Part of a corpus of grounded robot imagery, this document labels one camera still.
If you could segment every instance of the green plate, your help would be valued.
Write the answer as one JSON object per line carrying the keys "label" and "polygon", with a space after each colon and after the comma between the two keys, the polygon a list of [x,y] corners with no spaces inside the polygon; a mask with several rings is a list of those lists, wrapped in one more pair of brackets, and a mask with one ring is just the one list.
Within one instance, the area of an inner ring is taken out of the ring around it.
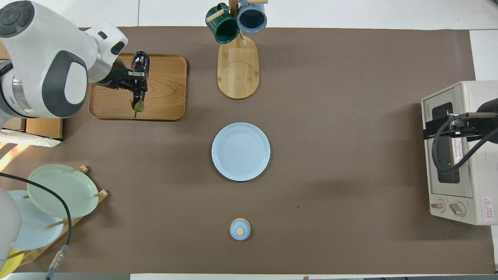
{"label": "green plate", "polygon": [[[66,202],[71,218],[83,217],[90,214],[97,203],[97,187],[92,180],[80,171],[70,166],[49,164],[33,171],[29,180],[39,183],[57,193]],[[28,193],[33,204],[41,211],[63,219],[67,219],[62,203],[50,193],[28,184]]]}

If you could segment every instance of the wooden peg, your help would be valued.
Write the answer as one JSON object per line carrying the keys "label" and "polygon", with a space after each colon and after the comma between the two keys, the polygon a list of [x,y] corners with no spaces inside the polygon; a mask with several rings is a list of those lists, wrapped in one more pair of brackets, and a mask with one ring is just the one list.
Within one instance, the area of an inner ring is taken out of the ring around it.
{"label": "wooden peg", "polygon": [[240,46],[242,47],[242,46],[247,45],[247,43],[246,43],[246,41],[244,40],[244,36],[242,35],[242,32],[241,32],[241,31],[239,31],[239,37],[241,38],[241,44],[240,44]]}
{"label": "wooden peg", "polygon": [[261,4],[268,4],[268,0],[248,0],[248,3],[261,3]]}
{"label": "wooden peg", "polygon": [[99,203],[106,198],[109,195],[109,193],[106,190],[101,190],[99,193],[94,194],[94,197],[99,198]]}
{"label": "wooden peg", "polygon": [[62,225],[62,224],[64,224],[64,223],[66,223],[66,220],[62,220],[62,221],[59,221],[59,222],[57,222],[57,223],[53,223],[53,224],[51,224],[51,225],[46,226],[45,228],[46,228],[46,229],[53,228],[53,227],[55,227],[55,226]]}
{"label": "wooden peg", "polygon": [[225,13],[225,10],[219,10],[216,13],[210,15],[209,17],[206,18],[206,23],[213,21],[215,18],[223,15]]}
{"label": "wooden peg", "polygon": [[73,167],[73,170],[76,170],[76,171],[79,171],[79,172],[81,172],[81,173],[83,173],[83,174],[86,174],[86,173],[88,172],[88,170],[89,170],[89,169],[88,169],[88,167],[87,167],[86,165],[81,165],[81,166],[80,166],[80,167],[78,167],[78,168],[74,168],[74,167]]}
{"label": "wooden peg", "polygon": [[17,257],[17,256],[19,256],[19,255],[22,255],[22,254],[26,253],[26,252],[27,252],[27,251],[19,251],[19,252],[15,253],[15,254],[12,254],[12,255],[8,256],[8,257],[7,257],[7,260],[8,260],[8,259],[15,258],[15,257]]}

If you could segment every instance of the blue mug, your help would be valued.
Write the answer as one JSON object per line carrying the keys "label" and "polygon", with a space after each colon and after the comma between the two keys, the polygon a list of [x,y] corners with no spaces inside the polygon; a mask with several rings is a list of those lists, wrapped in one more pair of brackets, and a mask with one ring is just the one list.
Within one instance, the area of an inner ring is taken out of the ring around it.
{"label": "blue mug", "polygon": [[266,15],[264,14],[264,4],[248,3],[242,0],[242,7],[237,17],[237,25],[242,32],[256,34],[266,27]]}

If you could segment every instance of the yellow plate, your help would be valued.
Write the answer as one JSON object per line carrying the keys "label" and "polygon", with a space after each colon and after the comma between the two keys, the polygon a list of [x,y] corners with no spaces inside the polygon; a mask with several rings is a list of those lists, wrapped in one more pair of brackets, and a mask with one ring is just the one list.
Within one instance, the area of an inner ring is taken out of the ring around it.
{"label": "yellow plate", "polygon": [[[9,255],[15,254],[17,252],[19,251],[12,250]],[[24,254],[21,254],[19,256],[13,257],[12,259],[8,259],[0,271],[0,279],[14,272],[14,270],[21,264],[23,257]]]}

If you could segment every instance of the blue lid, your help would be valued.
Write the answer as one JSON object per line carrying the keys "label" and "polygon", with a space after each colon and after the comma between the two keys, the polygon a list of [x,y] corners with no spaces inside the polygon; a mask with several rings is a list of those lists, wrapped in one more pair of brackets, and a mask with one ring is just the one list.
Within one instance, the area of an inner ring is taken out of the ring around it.
{"label": "blue lid", "polygon": [[245,240],[250,234],[250,224],[246,219],[235,219],[230,225],[230,235],[235,240]]}

